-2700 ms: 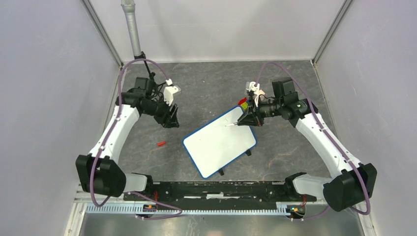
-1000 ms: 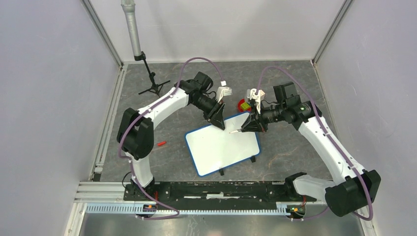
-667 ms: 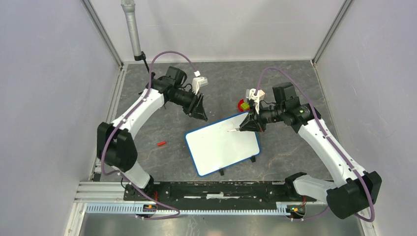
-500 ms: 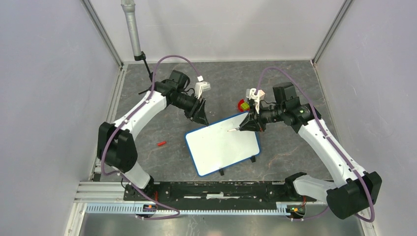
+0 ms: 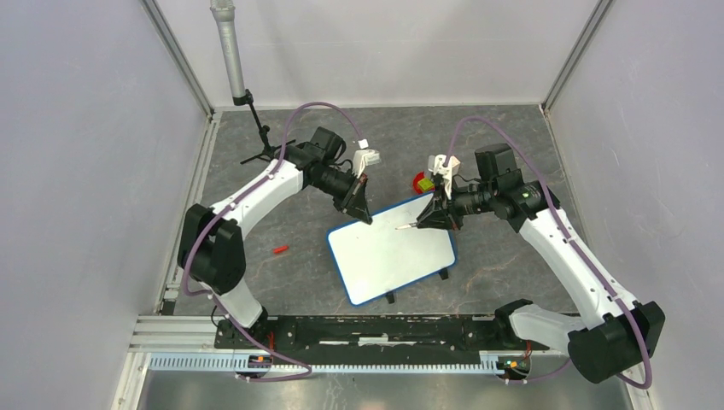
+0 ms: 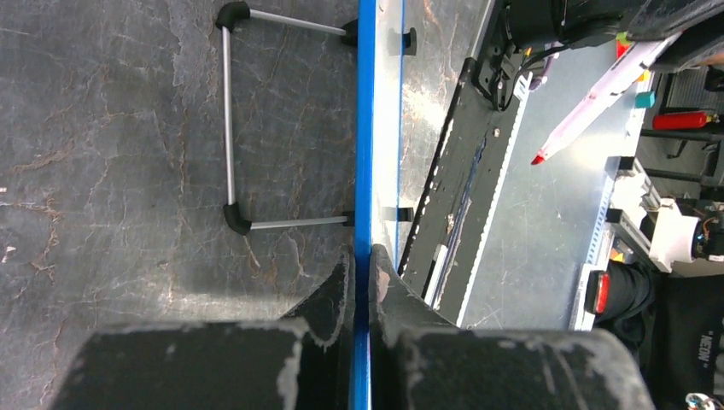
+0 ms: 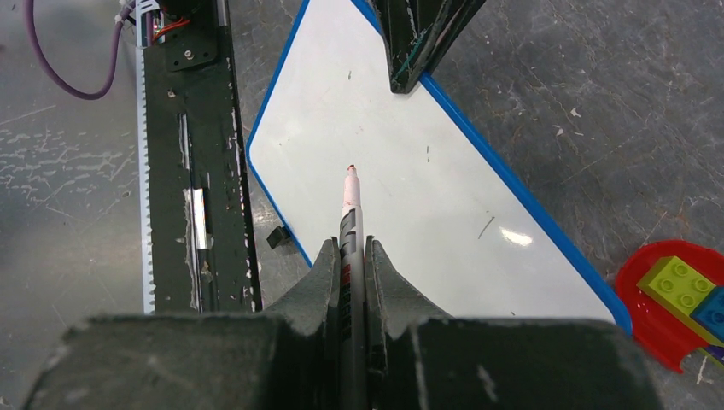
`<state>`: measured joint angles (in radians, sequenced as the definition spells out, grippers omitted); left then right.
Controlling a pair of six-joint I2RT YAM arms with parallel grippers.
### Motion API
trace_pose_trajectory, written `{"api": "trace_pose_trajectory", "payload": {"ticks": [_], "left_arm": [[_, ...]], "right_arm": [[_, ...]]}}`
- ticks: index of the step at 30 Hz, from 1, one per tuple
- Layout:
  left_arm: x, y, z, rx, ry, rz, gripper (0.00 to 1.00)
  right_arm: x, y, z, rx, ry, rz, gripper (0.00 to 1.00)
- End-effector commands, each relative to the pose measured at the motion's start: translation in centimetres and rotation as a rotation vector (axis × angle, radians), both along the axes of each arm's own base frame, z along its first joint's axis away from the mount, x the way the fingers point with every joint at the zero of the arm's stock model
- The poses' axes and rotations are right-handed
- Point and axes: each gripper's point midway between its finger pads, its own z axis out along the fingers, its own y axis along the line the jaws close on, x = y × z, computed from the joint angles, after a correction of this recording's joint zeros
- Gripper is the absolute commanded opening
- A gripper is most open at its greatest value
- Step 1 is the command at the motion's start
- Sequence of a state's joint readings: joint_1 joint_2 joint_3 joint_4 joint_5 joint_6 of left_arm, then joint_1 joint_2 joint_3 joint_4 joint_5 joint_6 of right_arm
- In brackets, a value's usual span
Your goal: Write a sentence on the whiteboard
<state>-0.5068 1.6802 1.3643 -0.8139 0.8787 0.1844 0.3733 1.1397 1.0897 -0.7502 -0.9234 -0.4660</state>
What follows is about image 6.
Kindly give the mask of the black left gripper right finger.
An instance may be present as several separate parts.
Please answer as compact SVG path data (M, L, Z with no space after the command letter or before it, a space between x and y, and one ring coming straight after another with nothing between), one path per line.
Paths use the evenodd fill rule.
M605 331L466 330L371 248L375 409L651 409L631 354Z

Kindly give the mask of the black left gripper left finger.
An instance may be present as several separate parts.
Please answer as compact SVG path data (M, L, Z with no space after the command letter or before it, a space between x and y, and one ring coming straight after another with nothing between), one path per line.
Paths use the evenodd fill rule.
M355 262L280 318L102 328L75 356L54 409L344 409Z

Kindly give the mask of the blue framed whiteboard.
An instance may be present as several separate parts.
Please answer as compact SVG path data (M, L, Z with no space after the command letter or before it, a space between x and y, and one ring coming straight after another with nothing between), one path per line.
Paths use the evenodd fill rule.
M243 1L227 3L219 10L215 26L221 32L224 90L224 141L226 159L227 203L223 214L227 225L240 235L252 230L274 229L295 226L317 226L345 224L354 228L353 259L363 267L369 264L372 240L372 193L373 188L373 114L374 75L381 57L378 55L385 44L392 47L393 61L402 63L403 56L412 56L417 51L415 30L405 29L405 2L403 1L362 1L359 4L359 19L343 27L326 26L307 20L275 15L251 9ZM296 26L316 32L336 35L351 47L360 46L358 53L358 119L355 157L355 204L346 216L325 217L316 220L287 220L273 222L252 222L244 218L236 200L234 177L234 148L232 146L232 92L231 92L231 34L238 24L249 19L274 21L287 26Z

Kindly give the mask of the red white marker pen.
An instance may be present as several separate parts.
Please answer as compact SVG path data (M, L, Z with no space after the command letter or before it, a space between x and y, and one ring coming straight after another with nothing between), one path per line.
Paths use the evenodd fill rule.
M607 108L615 103L682 32L658 41L633 42L602 75L569 114L551 131L531 161L539 165L570 146Z

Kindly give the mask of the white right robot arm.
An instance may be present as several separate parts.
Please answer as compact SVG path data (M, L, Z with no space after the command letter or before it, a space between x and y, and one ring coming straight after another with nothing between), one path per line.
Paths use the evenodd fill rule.
M678 72L723 54L722 1L497 1L493 25L517 48L598 46L619 32L635 43L678 38L651 69Z

